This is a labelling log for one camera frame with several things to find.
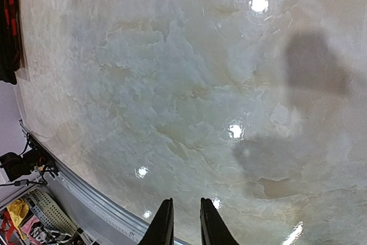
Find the metal rack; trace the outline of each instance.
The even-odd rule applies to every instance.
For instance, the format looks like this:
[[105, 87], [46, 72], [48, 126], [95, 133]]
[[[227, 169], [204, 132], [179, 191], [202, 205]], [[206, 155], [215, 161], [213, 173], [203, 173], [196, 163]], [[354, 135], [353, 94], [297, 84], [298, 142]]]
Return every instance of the metal rack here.
[[24, 195], [23, 199], [33, 214], [48, 229], [68, 233], [71, 236], [76, 233], [77, 226], [46, 192], [34, 189]]

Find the red strap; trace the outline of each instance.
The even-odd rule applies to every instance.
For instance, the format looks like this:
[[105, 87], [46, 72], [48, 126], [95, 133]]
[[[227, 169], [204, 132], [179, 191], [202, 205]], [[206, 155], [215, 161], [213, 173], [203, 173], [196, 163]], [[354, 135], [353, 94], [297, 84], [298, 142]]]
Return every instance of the red strap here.
[[4, 218], [1, 223], [1, 229], [0, 229], [2, 232], [6, 232], [6, 226], [9, 223], [9, 220], [11, 221], [10, 214], [8, 211], [5, 211]]
[[10, 228], [6, 231], [6, 236], [5, 236], [5, 240], [6, 240], [7, 245], [15, 245], [18, 242], [19, 237], [17, 238], [17, 240], [15, 242], [10, 242], [9, 241], [11, 236], [13, 235], [14, 231], [17, 231], [17, 229], [14, 227], [13, 224], [11, 224]]
[[16, 36], [18, 32], [17, 32], [17, 22], [15, 20], [14, 0], [4, 0], [4, 12], [6, 17], [6, 23], [8, 27], [11, 28], [11, 34], [12, 36]]

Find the pink object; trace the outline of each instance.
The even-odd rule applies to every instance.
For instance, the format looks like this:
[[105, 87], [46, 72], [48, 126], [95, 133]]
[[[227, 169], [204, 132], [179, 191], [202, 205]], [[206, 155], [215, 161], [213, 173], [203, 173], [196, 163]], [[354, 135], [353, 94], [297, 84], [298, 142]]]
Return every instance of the pink object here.
[[43, 229], [43, 225], [36, 216], [32, 216], [23, 226], [22, 232], [35, 245], [47, 244], [47, 234]]

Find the red object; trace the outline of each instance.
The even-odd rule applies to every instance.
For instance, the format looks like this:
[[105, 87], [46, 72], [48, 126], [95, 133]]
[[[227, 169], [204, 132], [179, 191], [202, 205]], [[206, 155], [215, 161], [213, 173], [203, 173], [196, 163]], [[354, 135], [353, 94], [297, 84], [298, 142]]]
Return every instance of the red object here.
[[13, 221], [11, 220], [11, 217], [10, 217], [10, 214], [8, 213], [8, 211], [4, 211], [4, 218], [2, 220], [2, 223], [1, 223], [1, 228], [0, 228], [0, 232], [6, 232], [6, 235], [5, 235], [5, 240], [6, 240], [6, 243], [8, 245], [15, 245], [19, 238], [15, 241], [15, 242], [10, 242], [10, 238], [13, 234], [13, 232], [18, 232], [18, 230], [15, 228], [14, 224], [13, 224]]
[[13, 60], [14, 70], [19, 69], [20, 60], [20, 45], [18, 39], [18, 29], [17, 29], [17, 11], [15, 8], [14, 0], [4, 0], [4, 12], [7, 23], [7, 29], [9, 31], [10, 40], [13, 40], [13, 45], [15, 49], [15, 56]]

